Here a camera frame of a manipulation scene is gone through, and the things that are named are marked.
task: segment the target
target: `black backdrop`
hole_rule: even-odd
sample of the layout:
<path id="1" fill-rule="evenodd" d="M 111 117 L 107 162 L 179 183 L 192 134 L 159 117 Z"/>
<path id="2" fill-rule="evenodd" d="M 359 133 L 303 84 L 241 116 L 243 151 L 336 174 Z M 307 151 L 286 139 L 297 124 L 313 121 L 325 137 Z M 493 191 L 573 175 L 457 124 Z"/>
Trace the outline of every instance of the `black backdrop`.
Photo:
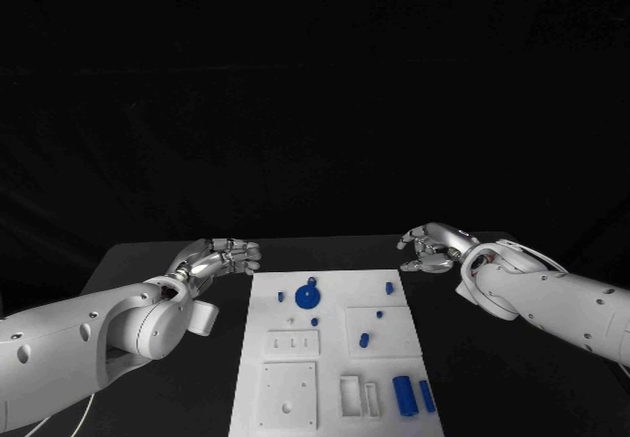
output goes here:
<path id="1" fill-rule="evenodd" d="M 625 275 L 622 2 L 22 2 L 3 13 L 2 293 L 129 241 L 505 230 Z"/>

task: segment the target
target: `tabletop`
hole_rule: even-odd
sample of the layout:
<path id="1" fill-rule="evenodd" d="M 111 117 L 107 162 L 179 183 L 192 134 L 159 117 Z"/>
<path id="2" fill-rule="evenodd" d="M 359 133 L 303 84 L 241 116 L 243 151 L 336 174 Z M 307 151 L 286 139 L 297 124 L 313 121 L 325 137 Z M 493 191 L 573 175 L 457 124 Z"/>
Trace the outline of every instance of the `tabletop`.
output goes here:
<path id="1" fill-rule="evenodd" d="M 505 232 L 473 235 L 482 242 L 512 239 Z M 400 237 L 254 239 L 260 272 L 397 269 L 414 258 L 413 249 L 397 250 Z M 189 243 L 114 246 L 81 294 L 165 274 Z M 401 278 L 447 437 L 630 435 L 630 399 L 603 359 L 473 305 L 456 293 L 457 269 L 401 272 Z M 215 280 L 201 296 L 220 308 L 211 336 L 186 332 L 166 359 L 96 394 L 78 437 L 228 436 L 251 285 L 244 274 Z M 52 416 L 38 436 L 71 435 L 88 399 Z M 5 435 L 23 437 L 34 427 Z"/>

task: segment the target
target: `robotic arm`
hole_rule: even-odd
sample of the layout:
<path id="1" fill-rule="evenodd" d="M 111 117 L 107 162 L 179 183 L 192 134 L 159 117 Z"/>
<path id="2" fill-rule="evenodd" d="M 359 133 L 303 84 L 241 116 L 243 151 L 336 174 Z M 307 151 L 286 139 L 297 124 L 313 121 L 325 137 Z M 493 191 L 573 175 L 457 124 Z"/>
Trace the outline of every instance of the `robotic arm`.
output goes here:
<path id="1" fill-rule="evenodd" d="M 418 259 L 403 271 L 443 273 L 462 264 L 457 293 L 493 316 L 519 316 L 580 348 L 630 366 L 630 291 L 563 269 L 534 250 L 501 240 L 480 244 L 466 232 L 430 223 L 403 235 L 398 249 L 414 241 Z M 541 256 L 558 269 L 524 250 Z"/>
<path id="2" fill-rule="evenodd" d="M 26 310 L 0 320 L 0 433 L 51 417 L 126 373 L 163 359 L 186 330 L 211 335 L 212 280 L 254 274 L 258 245 L 201 239 L 165 276 Z"/>

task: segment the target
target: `table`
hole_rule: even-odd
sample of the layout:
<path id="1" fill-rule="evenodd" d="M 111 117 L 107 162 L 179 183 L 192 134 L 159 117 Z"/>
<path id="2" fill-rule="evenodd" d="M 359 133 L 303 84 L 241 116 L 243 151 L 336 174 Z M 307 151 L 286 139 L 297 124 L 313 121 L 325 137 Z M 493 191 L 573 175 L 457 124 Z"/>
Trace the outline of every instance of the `table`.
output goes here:
<path id="1" fill-rule="evenodd" d="M 512 239 L 473 233 L 482 242 Z M 413 257 L 400 235 L 258 239 L 260 271 L 397 269 Z M 162 275 L 189 241 L 114 246 L 81 294 Z M 630 399 L 604 361 L 537 330 L 496 319 L 457 293 L 459 271 L 401 272 L 447 437 L 630 435 Z M 215 280 L 201 299 L 220 307 L 211 337 L 186 332 L 173 353 L 96 394 L 81 436 L 228 436 L 251 277 Z M 88 400 L 36 436 L 70 437 Z M 35 425 L 8 432 L 23 437 Z"/>

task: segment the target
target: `blue disc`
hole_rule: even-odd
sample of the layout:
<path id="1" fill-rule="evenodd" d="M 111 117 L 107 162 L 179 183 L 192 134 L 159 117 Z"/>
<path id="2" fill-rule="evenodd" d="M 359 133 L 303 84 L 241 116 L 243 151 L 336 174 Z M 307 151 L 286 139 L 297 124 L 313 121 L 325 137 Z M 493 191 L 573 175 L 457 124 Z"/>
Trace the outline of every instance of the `blue disc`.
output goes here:
<path id="1" fill-rule="evenodd" d="M 322 296 L 316 288 L 316 278 L 309 278 L 307 285 L 303 285 L 296 291 L 296 303 L 300 308 L 310 310 L 318 306 L 320 299 Z"/>

